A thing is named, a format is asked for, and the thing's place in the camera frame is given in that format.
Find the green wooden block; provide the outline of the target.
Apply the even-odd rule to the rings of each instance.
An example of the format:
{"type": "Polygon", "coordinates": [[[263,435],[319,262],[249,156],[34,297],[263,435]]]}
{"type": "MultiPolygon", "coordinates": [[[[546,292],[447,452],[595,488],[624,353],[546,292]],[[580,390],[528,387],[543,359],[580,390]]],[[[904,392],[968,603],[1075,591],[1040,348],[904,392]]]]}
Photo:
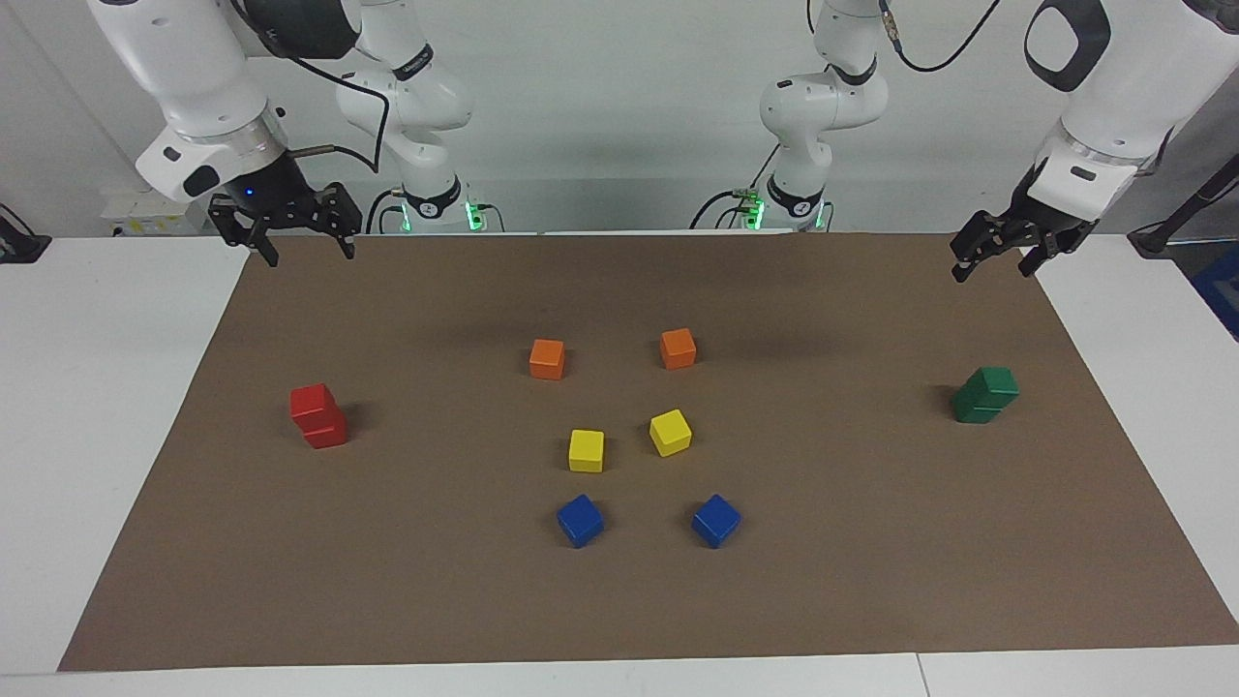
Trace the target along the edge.
{"type": "Polygon", "coordinates": [[[990,423],[1005,409],[1004,394],[960,387],[952,396],[952,415],[959,423],[990,423]]]}
{"type": "Polygon", "coordinates": [[[978,409],[1004,409],[1018,397],[1018,384],[1009,366],[979,366],[964,387],[978,409]]]}

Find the white power strip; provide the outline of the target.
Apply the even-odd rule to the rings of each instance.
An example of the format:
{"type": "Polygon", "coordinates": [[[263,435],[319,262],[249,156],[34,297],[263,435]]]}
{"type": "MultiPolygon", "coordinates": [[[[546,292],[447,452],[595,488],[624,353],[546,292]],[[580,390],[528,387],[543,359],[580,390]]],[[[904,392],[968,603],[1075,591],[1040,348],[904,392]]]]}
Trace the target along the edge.
{"type": "Polygon", "coordinates": [[[212,230],[199,202],[177,202],[151,191],[105,194],[99,213],[105,233],[116,235],[191,236],[212,230]]]}

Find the blue box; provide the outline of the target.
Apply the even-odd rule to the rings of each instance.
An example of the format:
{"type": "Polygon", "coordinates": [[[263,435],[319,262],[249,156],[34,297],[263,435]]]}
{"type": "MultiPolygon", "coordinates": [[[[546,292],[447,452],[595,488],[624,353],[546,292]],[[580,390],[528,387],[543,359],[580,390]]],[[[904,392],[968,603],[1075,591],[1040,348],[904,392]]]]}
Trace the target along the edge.
{"type": "Polygon", "coordinates": [[[1239,244],[1232,244],[1199,272],[1191,274],[1189,284],[1239,343],[1239,244]]]}

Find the black flat device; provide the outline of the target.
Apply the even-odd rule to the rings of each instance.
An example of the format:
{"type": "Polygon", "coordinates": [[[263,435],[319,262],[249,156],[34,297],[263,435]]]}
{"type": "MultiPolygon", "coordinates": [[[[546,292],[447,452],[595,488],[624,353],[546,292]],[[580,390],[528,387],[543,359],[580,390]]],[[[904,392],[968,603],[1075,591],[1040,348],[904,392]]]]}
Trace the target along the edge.
{"type": "Polygon", "coordinates": [[[0,265],[30,264],[43,256],[53,238],[35,232],[12,207],[0,202],[0,265]]]}

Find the blue wooden block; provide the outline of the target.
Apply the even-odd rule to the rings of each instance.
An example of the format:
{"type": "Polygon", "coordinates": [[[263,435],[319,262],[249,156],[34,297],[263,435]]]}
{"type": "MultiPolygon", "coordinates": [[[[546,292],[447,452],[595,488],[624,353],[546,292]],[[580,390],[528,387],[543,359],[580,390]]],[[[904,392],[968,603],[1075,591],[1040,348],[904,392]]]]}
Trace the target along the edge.
{"type": "Polygon", "coordinates": [[[690,527],[705,546],[721,548],[727,539],[736,532],[743,516],[726,498],[712,494],[693,513],[690,527]]]}
{"type": "Polygon", "coordinates": [[[577,495],[558,508],[555,521],[575,550],[589,546],[605,530],[603,513],[586,494],[577,495]]]}

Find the brown table mat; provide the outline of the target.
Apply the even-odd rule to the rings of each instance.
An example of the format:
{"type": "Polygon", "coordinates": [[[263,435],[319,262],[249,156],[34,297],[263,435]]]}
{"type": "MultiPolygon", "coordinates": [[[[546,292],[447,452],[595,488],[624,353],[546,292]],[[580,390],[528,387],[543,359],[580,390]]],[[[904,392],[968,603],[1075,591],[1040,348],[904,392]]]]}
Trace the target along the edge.
{"type": "Polygon", "coordinates": [[[944,235],[318,236],[249,258],[64,671],[1239,643],[1016,259],[944,235]],[[696,363],[665,370],[664,331],[696,363]],[[563,379],[529,374],[563,340],[563,379]],[[1018,397],[959,423],[1009,366],[1018,397]],[[315,449],[292,387],[326,383],[315,449]],[[662,458],[650,418],[693,430],[662,458]],[[569,470],[571,431],[603,472],[569,470]],[[555,521],[586,494],[605,530],[555,521]],[[693,532],[712,494],[743,521],[693,532]]]}

